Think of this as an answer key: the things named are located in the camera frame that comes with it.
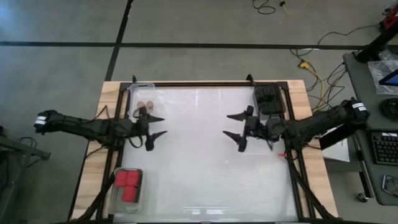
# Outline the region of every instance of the red cube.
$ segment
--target red cube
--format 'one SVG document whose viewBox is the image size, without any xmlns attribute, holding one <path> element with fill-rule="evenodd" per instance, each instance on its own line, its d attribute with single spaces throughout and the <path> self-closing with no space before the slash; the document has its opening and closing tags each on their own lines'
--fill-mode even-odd
<svg viewBox="0 0 398 224">
<path fill-rule="evenodd" d="M 124 187 L 126 186 L 126 182 L 127 182 L 127 171 L 119 171 L 116 174 L 115 186 Z"/>
<path fill-rule="evenodd" d="M 139 181 L 139 172 L 138 171 L 129 171 L 127 173 L 126 185 L 128 186 L 136 186 Z"/>
<path fill-rule="evenodd" d="M 136 188 L 134 186 L 126 186 L 123 191 L 122 201 L 123 202 L 134 202 L 136 197 Z"/>
</svg>

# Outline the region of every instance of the wooden table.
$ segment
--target wooden table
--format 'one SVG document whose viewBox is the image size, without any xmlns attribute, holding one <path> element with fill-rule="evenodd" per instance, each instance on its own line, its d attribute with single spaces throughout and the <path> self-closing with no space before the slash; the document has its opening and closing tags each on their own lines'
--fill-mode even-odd
<svg viewBox="0 0 398 224">
<path fill-rule="evenodd" d="M 293 111 L 295 119 L 304 119 L 312 115 L 310 103 L 308 101 L 307 92 L 305 91 L 305 85 L 303 80 L 259 80 L 258 82 L 276 82 L 285 81 L 289 84 L 290 98 L 292 101 Z M 119 94 L 120 82 L 104 82 L 101 98 L 99 99 L 97 113 L 107 105 L 109 113 L 112 116 L 115 112 L 116 101 Z M 127 97 L 123 98 L 122 110 L 126 107 Z M 99 118 L 106 118 L 105 114 L 102 114 Z M 319 147 L 319 142 L 313 140 L 310 143 L 312 146 Z M 97 142 L 90 142 L 88 146 L 88 152 L 94 151 L 99 148 L 100 145 Z M 98 151 L 92 154 L 85 161 L 83 167 L 83 173 L 80 179 L 80 185 L 78 194 L 75 202 L 75 207 L 72 213 L 72 218 L 78 218 L 84 213 L 86 208 L 91 204 L 94 198 L 97 196 L 101 188 L 101 182 L 103 178 L 104 165 L 106 160 L 106 149 Z M 113 164 L 116 160 L 116 154 L 113 155 Z M 322 152 L 319 149 L 313 149 L 306 147 L 303 149 L 303 157 L 305 161 L 305 167 L 307 170 L 308 181 L 313 193 L 317 196 L 323 206 L 334 216 L 338 216 L 333 194 L 330 188 L 328 174 L 326 172 L 325 162 L 323 161 Z M 109 201 L 110 191 L 107 195 L 107 202 Z M 300 191 L 300 199 L 303 205 L 304 214 L 308 216 L 308 208 L 304 193 Z"/>
</svg>

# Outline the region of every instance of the blue screen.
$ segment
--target blue screen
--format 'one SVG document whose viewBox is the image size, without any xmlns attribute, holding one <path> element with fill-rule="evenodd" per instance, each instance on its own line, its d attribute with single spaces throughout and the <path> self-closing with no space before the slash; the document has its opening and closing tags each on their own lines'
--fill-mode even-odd
<svg viewBox="0 0 398 224">
<path fill-rule="evenodd" d="M 398 75 L 390 78 L 386 83 L 398 84 Z"/>
</svg>

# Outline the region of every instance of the gray floor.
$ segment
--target gray floor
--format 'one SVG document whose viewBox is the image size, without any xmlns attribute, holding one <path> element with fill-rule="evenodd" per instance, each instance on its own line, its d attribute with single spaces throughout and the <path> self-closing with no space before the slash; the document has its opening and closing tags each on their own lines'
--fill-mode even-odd
<svg viewBox="0 0 398 224">
<path fill-rule="evenodd" d="M 329 31 L 348 32 L 377 24 L 389 1 L 324 0 L 287 1 L 292 14 L 277 11 L 260 15 L 251 1 L 242 0 L 135 0 L 123 42 L 199 42 L 240 44 L 316 44 Z M 0 41 L 114 42 L 126 0 L 0 1 Z M 378 35 L 376 27 L 322 44 L 364 45 Z M 347 50 L 314 50 L 304 59 L 326 78 Z M 0 124 L 11 138 L 35 137 L 38 147 L 52 152 L 51 160 L 28 171 L 18 215 L 29 223 L 65 221 L 87 141 L 68 134 L 34 134 L 38 112 L 55 109 L 84 118 L 93 117 L 112 48 L 0 47 Z M 288 50 L 137 49 L 120 50 L 112 80 L 242 80 L 304 79 L 314 76 L 297 68 Z M 331 103 L 354 96 L 346 87 Z M 320 87 L 311 92 L 320 95 Z M 315 106 L 317 100 L 310 99 Z M 361 191 L 359 177 L 331 173 L 331 185 L 340 216 L 347 220 L 396 223 L 396 207 L 371 200 L 355 201 Z"/>
</svg>

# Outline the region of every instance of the keyboard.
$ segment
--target keyboard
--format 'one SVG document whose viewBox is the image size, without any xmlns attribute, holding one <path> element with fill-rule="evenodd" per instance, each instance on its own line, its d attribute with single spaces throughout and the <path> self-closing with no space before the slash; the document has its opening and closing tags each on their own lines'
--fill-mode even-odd
<svg viewBox="0 0 398 224">
<path fill-rule="evenodd" d="M 398 137 L 371 132 L 376 164 L 398 166 Z"/>
</svg>

